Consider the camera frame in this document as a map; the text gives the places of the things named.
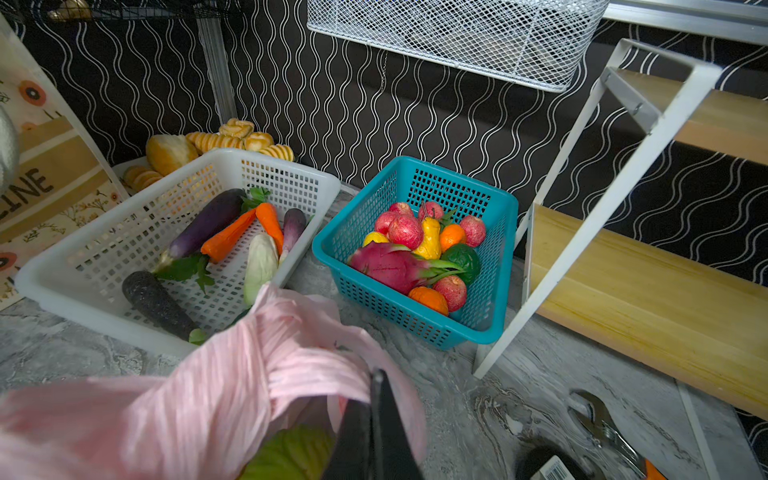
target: orange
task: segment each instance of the orange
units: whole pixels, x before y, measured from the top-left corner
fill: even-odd
[[[445,252],[457,243],[467,243],[467,234],[458,224],[451,223],[440,233],[440,248]]]
[[[437,313],[448,316],[448,302],[445,297],[437,290],[432,290],[426,286],[417,286],[408,294],[408,298],[413,299],[423,306],[427,306]]]

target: marble countertop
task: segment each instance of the marble countertop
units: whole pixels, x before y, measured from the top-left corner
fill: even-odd
[[[329,217],[351,195],[342,192]],[[508,320],[519,304],[516,266]],[[425,405],[426,478],[514,478],[531,448],[558,445],[606,478],[637,476],[617,454],[596,449],[568,414],[572,389],[604,400],[629,443],[670,480],[705,479],[707,470],[675,381],[539,316],[528,322],[482,380],[472,376],[475,347],[443,352],[342,297],[330,272],[307,252],[286,288],[339,304],[342,322],[365,328],[415,383]],[[179,359],[154,355],[95,333],[22,300],[0,313],[0,391],[80,376],[167,375]],[[690,389],[721,479],[761,479],[733,408]]]

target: lemon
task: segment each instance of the lemon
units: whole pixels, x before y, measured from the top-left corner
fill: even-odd
[[[379,232],[371,232],[368,235],[366,235],[366,238],[362,241],[362,245],[365,246],[371,242],[389,243],[389,239],[387,239],[387,237],[384,237],[384,235],[380,234]]]

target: wooden shelf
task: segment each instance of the wooden shelf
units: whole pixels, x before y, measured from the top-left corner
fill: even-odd
[[[531,291],[580,225],[535,206]],[[768,288],[602,230],[538,313],[768,418]]]
[[[682,85],[634,71],[616,73],[660,111]],[[675,140],[768,165],[768,101],[712,90]]]

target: white plastic basket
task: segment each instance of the white plastic basket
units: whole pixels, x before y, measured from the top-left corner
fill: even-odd
[[[125,277],[151,270],[160,253],[217,194],[265,187],[282,218],[290,208],[313,216],[272,282],[286,280],[311,244],[339,193],[340,182],[311,167],[249,151],[219,149],[176,170],[32,259],[16,276],[23,294],[49,312],[142,349],[186,356],[194,346],[157,328],[123,296]],[[244,309],[248,245],[259,222],[221,263],[209,265],[214,286],[203,295],[194,279],[165,282],[171,296],[209,335]]]
[[[501,80],[563,91],[609,0],[309,0],[307,27]]]

